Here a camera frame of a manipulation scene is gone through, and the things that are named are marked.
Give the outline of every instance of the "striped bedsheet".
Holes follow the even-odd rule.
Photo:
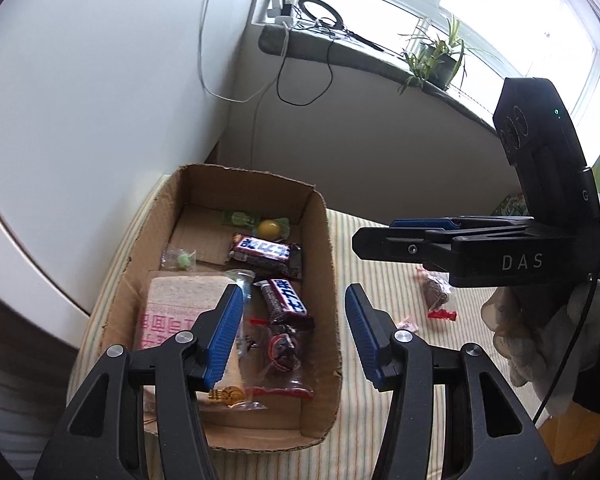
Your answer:
[[[99,358],[98,342],[102,323],[112,300],[118,277],[132,241],[149,211],[153,198],[164,181],[148,197],[129,227],[125,241],[112,263],[107,281],[91,315],[80,353],[72,372],[68,400]],[[480,320],[480,306],[493,289],[474,288],[454,291],[458,302],[456,322],[430,320],[411,264],[364,262],[351,251],[351,237],[362,226],[379,225],[344,213],[329,211],[331,242],[339,293],[340,340],[342,342],[342,401],[336,423],[319,446],[289,453],[247,454],[212,450],[212,458],[222,480],[362,480],[371,478],[389,412],[391,393],[376,392],[363,374],[344,316],[344,291],[349,283],[361,283],[376,308],[386,310],[398,322],[407,314],[415,317],[418,335],[427,342],[447,348],[460,348],[465,342],[480,344],[506,373],[506,361],[491,344],[491,333]],[[539,401],[527,385],[516,393],[526,410],[534,412]],[[444,389],[436,386],[434,424],[429,457],[429,479],[440,477],[444,435]],[[146,435],[147,460],[152,479],[161,479],[157,437]]]

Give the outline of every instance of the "black plant pot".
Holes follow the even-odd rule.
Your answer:
[[[434,49],[432,46],[424,46],[427,56],[433,56]],[[432,85],[437,86],[441,90],[449,88],[451,83],[451,76],[456,68],[456,60],[453,59],[449,54],[443,54],[438,58],[439,63],[431,70],[429,79],[427,79]]]

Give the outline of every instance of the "green plant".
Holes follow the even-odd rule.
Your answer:
[[[448,80],[442,82],[442,84],[446,87],[456,74],[458,74],[461,67],[462,81],[464,81],[464,75],[466,74],[464,56],[467,52],[477,52],[479,49],[470,48],[464,44],[464,39],[459,34],[460,21],[455,16],[451,15],[451,18],[445,18],[448,25],[446,40],[443,40],[439,36],[435,40],[432,39],[427,34],[427,30],[420,26],[416,27],[418,31],[416,34],[400,34],[400,36],[409,40],[418,40],[419,42],[417,53],[409,52],[408,50],[404,50],[402,53],[409,65],[411,75],[400,86],[398,91],[401,94],[408,86],[412,86],[413,81],[417,81],[417,85],[423,86],[425,81],[436,75],[436,67],[445,61],[448,62],[449,59],[454,62],[454,66],[447,78]]]

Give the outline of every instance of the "metal bolt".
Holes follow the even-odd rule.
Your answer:
[[[191,341],[193,341],[193,334],[187,330],[176,334],[176,342],[178,343],[190,343]]]
[[[107,355],[109,357],[118,357],[122,355],[124,351],[125,348],[122,345],[111,345],[109,348],[107,348]]]
[[[409,332],[408,330],[398,330],[394,334],[394,337],[396,338],[396,340],[400,341],[401,343],[408,343],[409,341],[411,341],[413,339],[413,334],[411,332]]]
[[[469,343],[464,350],[472,357],[478,357],[482,353],[482,348],[476,343]]]

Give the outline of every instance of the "window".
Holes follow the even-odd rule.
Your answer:
[[[465,58],[464,78],[460,71],[452,81],[453,97],[491,122],[505,77],[548,78],[581,125],[587,156],[600,148],[600,115],[589,111],[600,110],[600,24],[587,0],[323,1],[347,28],[395,52],[418,47],[400,34],[427,30],[435,37],[455,15],[473,54]]]

